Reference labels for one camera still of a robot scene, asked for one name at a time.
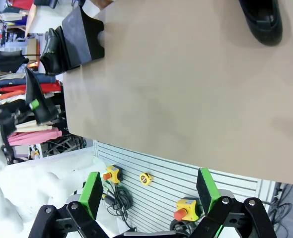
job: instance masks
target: wooden board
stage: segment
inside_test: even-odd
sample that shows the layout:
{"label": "wooden board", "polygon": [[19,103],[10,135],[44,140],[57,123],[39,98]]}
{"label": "wooden board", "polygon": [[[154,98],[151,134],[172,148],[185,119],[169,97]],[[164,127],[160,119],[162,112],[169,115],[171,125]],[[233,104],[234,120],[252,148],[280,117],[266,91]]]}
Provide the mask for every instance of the wooden board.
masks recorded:
{"label": "wooden board", "polygon": [[64,75],[70,132],[293,183],[293,1],[277,47],[238,0],[119,0],[96,15],[105,58]]}

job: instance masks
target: white slatted panel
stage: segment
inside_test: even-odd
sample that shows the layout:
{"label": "white slatted panel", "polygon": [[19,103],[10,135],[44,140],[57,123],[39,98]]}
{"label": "white slatted panel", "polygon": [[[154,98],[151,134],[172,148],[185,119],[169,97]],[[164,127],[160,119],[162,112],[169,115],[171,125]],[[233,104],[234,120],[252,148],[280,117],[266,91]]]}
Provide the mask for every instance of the white slatted panel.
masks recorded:
{"label": "white slatted panel", "polygon": [[[121,185],[130,191],[134,202],[128,211],[128,221],[141,232],[169,230],[169,225],[174,219],[176,202],[186,196],[198,197],[196,180],[199,167],[96,141],[94,141],[94,146],[97,148],[97,156],[106,164],[118,165],[123,169]],[[248,197],[271,200],[274,188],[273,186],[270,188],[270,185],[274,183],[210,171],[218,189],[232,191],[240,202]],[[149,186],[144,186],[140,182],[139,176],[143,172],[148,172],[153,177]]]}

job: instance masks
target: bolt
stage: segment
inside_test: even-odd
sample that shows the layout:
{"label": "bolt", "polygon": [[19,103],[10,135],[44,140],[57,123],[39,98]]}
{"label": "bolt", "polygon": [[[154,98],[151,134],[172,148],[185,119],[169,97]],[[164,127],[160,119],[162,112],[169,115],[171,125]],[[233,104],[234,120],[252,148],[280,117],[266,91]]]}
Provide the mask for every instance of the bolt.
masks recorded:
{"label": "bolt", "polygon": [[256,205],[256,202],[254,200],[249,200],[248,204],[250,206],[254,206],[254,205]]}
{"label": "bolt", "polygon": [[73,209],[73,210],[77,209],[77,207],[78,207],[78,205],[77,205],[76,203],[74,203],[74,204],[72,205],[72,209]]}
{"label": "bolt", "polygon": [[223,202],[223,204],[228,204],[228,203],[229,203],[229,199],[228,199],[228,198],[224,198],[224,199],[222,200],[222,202]]}

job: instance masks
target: tape measure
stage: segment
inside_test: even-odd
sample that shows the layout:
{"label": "tape measure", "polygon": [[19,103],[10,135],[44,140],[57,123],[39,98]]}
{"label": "tape measure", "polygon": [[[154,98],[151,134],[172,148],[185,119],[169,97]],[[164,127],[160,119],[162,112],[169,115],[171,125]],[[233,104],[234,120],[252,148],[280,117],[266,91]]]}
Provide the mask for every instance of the tape measure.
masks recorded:
{"label": "tape measure", "polygon": [[140,175],[140,181],[143,185],[148,186],[152,181],[152,177],[148,173],[142,173]]}

